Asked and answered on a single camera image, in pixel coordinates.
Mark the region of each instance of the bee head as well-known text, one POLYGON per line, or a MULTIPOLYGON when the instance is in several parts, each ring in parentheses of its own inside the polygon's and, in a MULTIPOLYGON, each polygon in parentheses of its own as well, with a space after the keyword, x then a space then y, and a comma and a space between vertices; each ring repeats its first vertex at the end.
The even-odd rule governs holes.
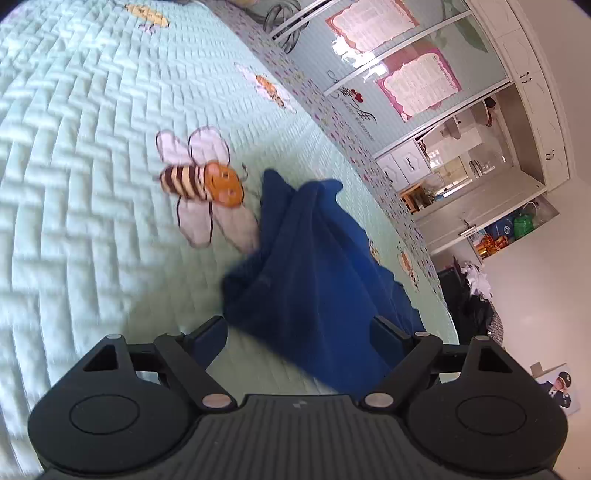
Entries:
POLYGON ((203 179, 214 202, 226 207, 242 204, 244 188, 238 174, 229 165, 220 165, 217 160, 208 162, 203 179))

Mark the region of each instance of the circular pad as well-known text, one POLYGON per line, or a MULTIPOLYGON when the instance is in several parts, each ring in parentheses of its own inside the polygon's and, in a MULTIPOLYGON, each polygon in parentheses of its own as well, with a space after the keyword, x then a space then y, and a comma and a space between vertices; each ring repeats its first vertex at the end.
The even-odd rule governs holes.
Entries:
POLYGON ((485 435, 507 435, 516 432, 527 418, 518 403, 495 395, 468 398, 460 403, 456 414, 467 429, 485 435), (502 415, 486 415, 484 412, 502 412, 502 415))
POLYGON ((139 406, 120 395, 95 395, 74 405, 70 421, 85 433, 106 435, 120 432, 138 419, 139 406))

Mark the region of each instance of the photo on wall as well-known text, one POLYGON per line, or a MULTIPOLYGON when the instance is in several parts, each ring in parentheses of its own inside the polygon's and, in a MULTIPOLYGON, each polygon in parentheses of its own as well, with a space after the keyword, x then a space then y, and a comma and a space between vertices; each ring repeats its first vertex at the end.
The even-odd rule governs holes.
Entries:
POLYGON ((576 381, 570 375, 570 368, 567 364, 560 365, 535 380, 562 407, 564 413, 572 415, 580 410, 581 405, 576 393, 576 381))

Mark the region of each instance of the clothing pile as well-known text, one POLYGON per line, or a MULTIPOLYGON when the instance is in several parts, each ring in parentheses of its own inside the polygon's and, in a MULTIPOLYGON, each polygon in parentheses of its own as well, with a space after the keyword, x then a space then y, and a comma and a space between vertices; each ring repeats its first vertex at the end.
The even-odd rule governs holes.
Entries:
POLYGON ((404 357, 370 343, 376 315, 424 331, 404 287, 371 255, 365 231, 337 203, 337 180, 298 190, 264 174, 260 248, 222 283, 224 317, 339 393, 359 398, 404 357))
POLYGON ((461 345, 475 335, 488 335, 503 344, 503 324, 492 304, 491 286, 477 266, 454 265, 437 274, 461 345))

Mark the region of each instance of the striped bee body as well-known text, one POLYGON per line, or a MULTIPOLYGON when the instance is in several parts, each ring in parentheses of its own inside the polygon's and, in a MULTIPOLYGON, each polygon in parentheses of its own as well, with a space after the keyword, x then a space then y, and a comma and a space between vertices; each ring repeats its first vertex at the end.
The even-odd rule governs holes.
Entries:
POLYGON ((211 200, 203 180, 204 167, 198 165, 170 165, 160 174, 160 185, 166 193, 190 200, 211 200))
POLYGON ((285 104, 279 96, 279 93, 277 92, 277 88, 275 88, 275 85, 269 82, 269 80, 267 80, 264 75, 256 75, 255 78, 259 85, 261 85, 267 91, 267 94, 269 95, 271 100, 273 100, 281 108, 285 107, 285 104))

